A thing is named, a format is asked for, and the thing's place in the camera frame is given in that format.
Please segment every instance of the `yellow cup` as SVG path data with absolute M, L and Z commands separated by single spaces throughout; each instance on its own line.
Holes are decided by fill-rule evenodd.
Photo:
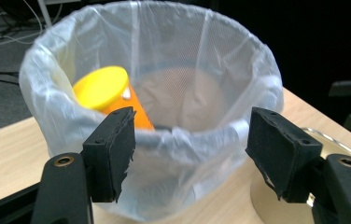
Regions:
M 107 115 L 114 110 L 132 106 L 136 112 L 134 127 L 154 130 L 122 67 L 108 66 L 95 70 L 79 80 L 73 90 L 82 106 Z

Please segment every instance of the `trash bag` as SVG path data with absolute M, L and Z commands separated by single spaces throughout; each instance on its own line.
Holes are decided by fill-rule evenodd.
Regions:
M 117 65 L 156 126 L 136 149 L 111 213 L 140 221 L 175 215 L 221 185 L 246 159 L 252 106 L 280 112 L 283 88 L 269 48 L 238 22 L 170 2 L 88 6 L 49 28 L 26 52 L 20 85 L 51 157 L 80 152 L 105 115 L 72 86 Z

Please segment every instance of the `plastic bag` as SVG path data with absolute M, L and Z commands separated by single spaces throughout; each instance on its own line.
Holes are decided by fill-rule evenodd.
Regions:
M 77 103 L 72 85 L 109 65 L 128 71 L 155 125 L 172 127 L 135 130 L 119 202 L 100 204 L 136 220 L 177 214 L 223 183 L 246 158 L 251 107 L 283 107 L 273 54 L 238 22 L 178 3 L 84 7 L 39 37 L 21 65 L 50 156 L 80 152 L 104 119 Z

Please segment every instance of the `dark background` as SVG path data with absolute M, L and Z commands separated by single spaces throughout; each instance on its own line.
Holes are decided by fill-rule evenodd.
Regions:
M 351 80 L 351 1 L 220 1 L 220 13 L 245 26 L 274 53 L 283 84 L 343 124 L 350 97 L 329 97 Z

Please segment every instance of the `wooden table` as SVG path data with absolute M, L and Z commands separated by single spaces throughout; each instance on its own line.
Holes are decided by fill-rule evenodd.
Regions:
M 351 132 L 288 90 L 282 115 L 299 127 L 326 133 L 351 148 Z M 0 199 L 40 180 L 49 159 L 47 145 L 33 118 L 0 129 Z M 218 189 L 176 217 L 155 223 L 262 223 L 250 199 L 251 179 L 257 173 L 251 160 Z M 93 207 L 95 223 L 135 223 Z

